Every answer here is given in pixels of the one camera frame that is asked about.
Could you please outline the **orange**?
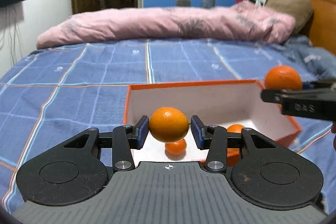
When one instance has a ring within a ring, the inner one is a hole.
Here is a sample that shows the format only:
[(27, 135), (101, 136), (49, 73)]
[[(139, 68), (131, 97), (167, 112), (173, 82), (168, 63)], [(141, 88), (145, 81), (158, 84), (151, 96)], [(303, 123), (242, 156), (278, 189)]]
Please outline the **orange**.
[(272, 68), (265, 76), (266, 89), (272, 90), (302, 90), (302, 80), (292, 67), (279, 65)]
[(152, 114), (149, 121), (151, 135), (163, 143), (173, 143), (183, 139), (189, 131), (189, 120), (180, 110), (161, 107)]
[(180, 156), (186, 152), (187, 143), (185, 139), (181, 139), (179, 141), (175, 141), (173, 143), (166, 143), (165, 144), (165, 151), (169, 155), (173, 156)]
[[(229, 133), (240, 134), (244, 126), (242, 124), (232, 124), (227, 128)], [(234, 166), (237, 162), (240, 161), (240, 148), (239, 141), (228, 140), (228, 149), (227, 149), (227, 165)]]

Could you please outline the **grey blue blanket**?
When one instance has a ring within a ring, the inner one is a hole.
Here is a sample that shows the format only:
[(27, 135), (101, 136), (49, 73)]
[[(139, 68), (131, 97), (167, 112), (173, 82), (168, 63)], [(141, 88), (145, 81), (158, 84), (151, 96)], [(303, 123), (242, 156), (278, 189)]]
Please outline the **grey blue blanket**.
[(292, 36), (279, 45), (282, 54), (301, 63), (318, 79), (335, 79), (335, 54), (322, 47), (314, 47), (307, 36)]

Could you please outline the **orange cardboard shoe box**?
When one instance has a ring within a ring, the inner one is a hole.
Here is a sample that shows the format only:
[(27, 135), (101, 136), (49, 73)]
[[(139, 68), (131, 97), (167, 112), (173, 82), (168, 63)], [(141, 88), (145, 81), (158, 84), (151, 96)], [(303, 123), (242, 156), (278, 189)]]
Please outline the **orange cardboard shoe box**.
[(288, 147), (301, 126), (282, 115), (278, 105), (263, 102), (262, 87), (256, 80), (130, 85), (123, 122), (136, 124), (143, 115), (151, 117), (161, 107), (174, 107), (187, 118), (197, 115), (205, 125), (241, 124)]

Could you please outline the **wooden headboard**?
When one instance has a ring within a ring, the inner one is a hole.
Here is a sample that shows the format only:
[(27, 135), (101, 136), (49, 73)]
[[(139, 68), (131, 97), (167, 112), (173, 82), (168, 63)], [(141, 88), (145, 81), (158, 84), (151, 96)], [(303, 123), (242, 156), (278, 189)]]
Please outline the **wooden headboard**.
[(314, 13), (301, 30), (315, 47), (325, 48), (335, 54), (336, 0), (309, 0)]

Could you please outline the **brown pillow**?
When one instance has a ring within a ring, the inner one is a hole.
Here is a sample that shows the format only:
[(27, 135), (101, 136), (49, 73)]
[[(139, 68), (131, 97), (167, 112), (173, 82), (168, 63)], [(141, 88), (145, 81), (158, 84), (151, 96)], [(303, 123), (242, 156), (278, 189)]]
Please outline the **brown pillow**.
[(293, 35), (299, 34), (314, 12), (310, 0), (266, 0), (265, 6), (295, 18)]

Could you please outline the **pink quilt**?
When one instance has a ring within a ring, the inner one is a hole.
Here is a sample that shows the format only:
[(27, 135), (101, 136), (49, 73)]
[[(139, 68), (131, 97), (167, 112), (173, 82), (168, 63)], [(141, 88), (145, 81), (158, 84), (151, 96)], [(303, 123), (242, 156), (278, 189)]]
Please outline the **pink quilt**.
[(204, 39), (280, 44), (295, 18), (243, 1), (231, 7), (106, 9), (70, 16), (39, 35), (37, 49), (128, 39)]

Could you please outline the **blue plaid bed sheet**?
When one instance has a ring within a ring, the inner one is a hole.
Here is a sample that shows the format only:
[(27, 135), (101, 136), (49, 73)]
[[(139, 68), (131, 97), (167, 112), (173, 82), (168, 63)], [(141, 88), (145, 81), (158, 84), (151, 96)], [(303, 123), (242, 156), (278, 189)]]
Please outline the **blue plaid bed sheet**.
[(129, 85), (261, 80), (277, 65), (321, 80), (261, 42), (124, 40), (30, 53), (1, 78), (1, 206), (22, 205), (15, 177), (25, 161), (86, 128), (121, 125)]

